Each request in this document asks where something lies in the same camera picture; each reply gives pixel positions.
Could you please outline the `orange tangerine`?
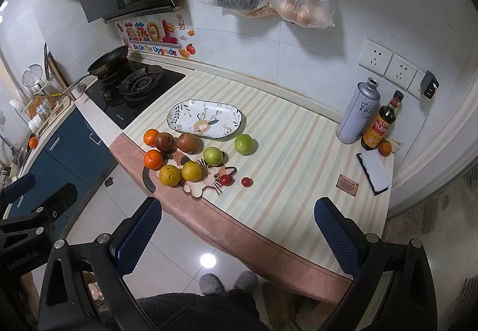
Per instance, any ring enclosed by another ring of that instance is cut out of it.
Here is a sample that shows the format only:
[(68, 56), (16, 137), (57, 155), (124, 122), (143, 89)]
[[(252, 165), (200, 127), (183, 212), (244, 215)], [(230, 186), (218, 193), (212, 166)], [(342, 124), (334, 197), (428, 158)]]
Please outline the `orange tangerine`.
[(143, 142), (149, 146), (156, 146), (156, 137), (159, 135), (159, 131), (156, 129), (148, 129), (143, 135)]
[(157, 150), (149, 150), (143, 156), (143, 165), (147, 169), (158, 170), (163, 164), (163, 155)]

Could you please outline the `yellow orange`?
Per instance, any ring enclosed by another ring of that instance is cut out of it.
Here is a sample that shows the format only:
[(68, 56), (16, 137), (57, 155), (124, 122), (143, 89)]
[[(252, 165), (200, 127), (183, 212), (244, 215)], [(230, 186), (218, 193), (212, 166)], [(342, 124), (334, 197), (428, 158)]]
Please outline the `yellow orange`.
[(203, 178), (203, 167), (198, 162), (188, 161), (182, 166), (181, 176), (186, 181), (200, 181)]
[(174, 165), (167, 164), (160, 169), (159, 180), (163, 185), (175, 187), (181, 181), (181, 170)]

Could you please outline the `dark red apple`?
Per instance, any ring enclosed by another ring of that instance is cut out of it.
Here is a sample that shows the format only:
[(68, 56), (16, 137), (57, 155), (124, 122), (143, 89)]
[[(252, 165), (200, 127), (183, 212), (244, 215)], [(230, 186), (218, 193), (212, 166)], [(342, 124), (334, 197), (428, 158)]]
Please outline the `dark red apple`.
[(155, 138), (155, 147), (161, 152), (171, 152), (174, 146), (174, 137), (168, 132), (160, 132)]

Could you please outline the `red cherry tomato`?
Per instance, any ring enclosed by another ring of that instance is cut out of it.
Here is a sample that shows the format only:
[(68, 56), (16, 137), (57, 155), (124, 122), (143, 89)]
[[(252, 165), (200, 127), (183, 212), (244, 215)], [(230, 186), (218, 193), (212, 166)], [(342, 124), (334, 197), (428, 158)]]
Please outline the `red cherry tomato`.
[(220, 177), (221, 185), (228, 186), (231, 184), (231, 177), (229, 175), (223, 175)]
[(252, 185), (252, 180), (249, 177), (243, 177), (241, 179), (241, 184), (245, 187), (250, 187)]

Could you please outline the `green apple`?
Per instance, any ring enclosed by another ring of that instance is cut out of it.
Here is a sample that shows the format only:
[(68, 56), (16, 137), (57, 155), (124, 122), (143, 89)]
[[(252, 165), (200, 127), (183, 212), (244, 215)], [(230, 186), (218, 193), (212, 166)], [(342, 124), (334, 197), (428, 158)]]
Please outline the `green apple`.
[(203, 151), (203, 160), (210, 166), (219, 166), (223, 163), (223, 152), (218, 147), (208, 147)]
[(241, 134), (235, 139), (234, 148), (236, 152), (240, 153), (241, 155), (249, 155), (250, 152), (252, 152), (253, 147), (254, 140), (247, 134)]

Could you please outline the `blue kitchen cabinet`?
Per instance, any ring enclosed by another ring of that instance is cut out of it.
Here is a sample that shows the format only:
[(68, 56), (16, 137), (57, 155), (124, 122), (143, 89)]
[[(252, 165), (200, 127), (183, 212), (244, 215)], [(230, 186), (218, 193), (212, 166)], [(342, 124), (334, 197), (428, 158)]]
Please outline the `blue kitchen cabinet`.
[(28, 171), (35, 176), (36, 186), (15, 200), (8, 216), (16, 218), (32, 212), (70, 182), (78, 191), (77, 201), (53, 223), (55, 236), (65, 236), (116, 165), (117, 161), (100, 137), (83, 115), (74, 110), (30, 166)]

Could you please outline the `dish rack with utensils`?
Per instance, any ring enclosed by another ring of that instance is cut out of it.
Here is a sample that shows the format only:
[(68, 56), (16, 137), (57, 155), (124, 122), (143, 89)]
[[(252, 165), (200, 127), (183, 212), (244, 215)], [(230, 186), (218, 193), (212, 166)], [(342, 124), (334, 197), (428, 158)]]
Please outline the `dish rack with utensils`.
[(21, 76), (21, 89), (16, 90), (18, 98), (10, 103), (25, 124), (36, 116), (47, 121), (74, 102), (71, 93), (63, 93), (69, 81), (47, 43), (43, 45), (42, 53), (43, 64), (32, 64), (25, 68)]

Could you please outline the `small brown card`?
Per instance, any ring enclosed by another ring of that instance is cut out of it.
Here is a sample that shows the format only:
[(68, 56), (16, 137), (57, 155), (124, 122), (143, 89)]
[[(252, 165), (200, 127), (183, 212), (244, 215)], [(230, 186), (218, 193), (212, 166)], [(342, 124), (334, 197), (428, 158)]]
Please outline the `small brown card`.
[(356, 197), (357, 192), (359, 190), (359, 186), (360, 184), (357, 181), (354, 181), (351, 178), (346, 177), (345, 175), (342, 175), (342, 174), (339, 175), (338, 180), (336, 182), (336, 187), (339, 190), (353, 197)]

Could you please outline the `grey slipper left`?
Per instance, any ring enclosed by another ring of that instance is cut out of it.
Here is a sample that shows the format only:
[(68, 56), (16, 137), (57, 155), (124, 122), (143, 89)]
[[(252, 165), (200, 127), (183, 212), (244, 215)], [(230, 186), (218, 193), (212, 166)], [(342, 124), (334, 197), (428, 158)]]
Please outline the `grey slipper left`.
[(198, 285), (202, 295), (223, 295), (226, 293), (223, 283), (215, 274), (204, 274)]

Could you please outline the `black gas stove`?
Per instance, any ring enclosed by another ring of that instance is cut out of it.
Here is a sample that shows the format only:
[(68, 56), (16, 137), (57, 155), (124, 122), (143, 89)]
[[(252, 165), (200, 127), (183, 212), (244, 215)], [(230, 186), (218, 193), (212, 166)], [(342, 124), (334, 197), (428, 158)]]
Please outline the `black gas stove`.
[(186, 76), (159, 65), (129, 60), (121, 70), (100, 78), (86, 94), (122, 130)]

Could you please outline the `small orange by bottle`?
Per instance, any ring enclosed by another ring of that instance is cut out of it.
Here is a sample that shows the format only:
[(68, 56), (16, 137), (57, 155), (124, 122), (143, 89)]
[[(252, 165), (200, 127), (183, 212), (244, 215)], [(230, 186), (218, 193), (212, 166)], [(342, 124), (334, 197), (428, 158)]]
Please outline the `small orange by bottle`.
[(383, 140), (378, 145), (378, 152), (383, 157), (388, 157), (392, 153), (392, 145), (388, 140)]

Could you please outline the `grey slipper right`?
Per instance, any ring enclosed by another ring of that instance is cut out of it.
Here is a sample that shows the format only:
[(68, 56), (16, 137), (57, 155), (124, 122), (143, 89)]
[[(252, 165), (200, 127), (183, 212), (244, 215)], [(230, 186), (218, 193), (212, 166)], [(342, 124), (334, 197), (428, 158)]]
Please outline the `grey slipper right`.
[(241, 290), (245, 293), (252, 294), (258, 285), (258, 277), (251, 271), (243, 271), (233, 284), (235, 290)]

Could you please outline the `cat shaped coaster mat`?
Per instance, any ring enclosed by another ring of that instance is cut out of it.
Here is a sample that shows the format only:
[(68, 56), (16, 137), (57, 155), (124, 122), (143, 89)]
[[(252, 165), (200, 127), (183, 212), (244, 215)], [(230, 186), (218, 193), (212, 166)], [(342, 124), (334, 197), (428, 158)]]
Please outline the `cat shaped coaster mat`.
[[(190, 159), (186, 154), (181, 151), (176, 151), (170, 154), (163, 154), (164, 165), (171, 164), (178, 167), (180, 170), (182, 166), (188, 161), (194, 161)], [(203, 191), (206, 188), (213, 189), (218, 195), (222, 194), (222, 187), (220, 183), (220, 177), (223, 175), (229, 175), (231, 177), (231, 184), (233, 183), (233, 177), (238, 171), (233, 166), (226, 166), (221, 164), (220, 166), (210, 166), (208, 165), (203, 158), (196, 160), (203, 167), (203, 178), (200, 181), (190, 182), (183, 179), (181, 176), (181, 181), (176, 186), (181, 186), (181, 188), (190, 196), (194, 198), (200, 198), (203, 196)]]

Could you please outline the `colourful wall sticker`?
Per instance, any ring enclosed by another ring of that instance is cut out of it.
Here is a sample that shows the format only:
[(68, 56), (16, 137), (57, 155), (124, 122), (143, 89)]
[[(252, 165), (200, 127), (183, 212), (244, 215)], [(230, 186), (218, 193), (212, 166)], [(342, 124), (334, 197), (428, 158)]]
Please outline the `colourful wall sticker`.
[(184, 59), (198, 55), (197, 33), (182, 12), (128, 17), (115, 27), (131, 51)]

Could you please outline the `white wall socket left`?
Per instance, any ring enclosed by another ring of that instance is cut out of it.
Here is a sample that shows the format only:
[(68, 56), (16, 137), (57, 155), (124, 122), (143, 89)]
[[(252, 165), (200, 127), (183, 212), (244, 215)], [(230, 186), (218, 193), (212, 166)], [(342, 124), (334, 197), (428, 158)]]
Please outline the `white wall socket left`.
[(384, 76), (392, 58), (392, 51), (370, 39), (365, 39), (362, 45), (358, 63), (361, 67), (379, 76)]

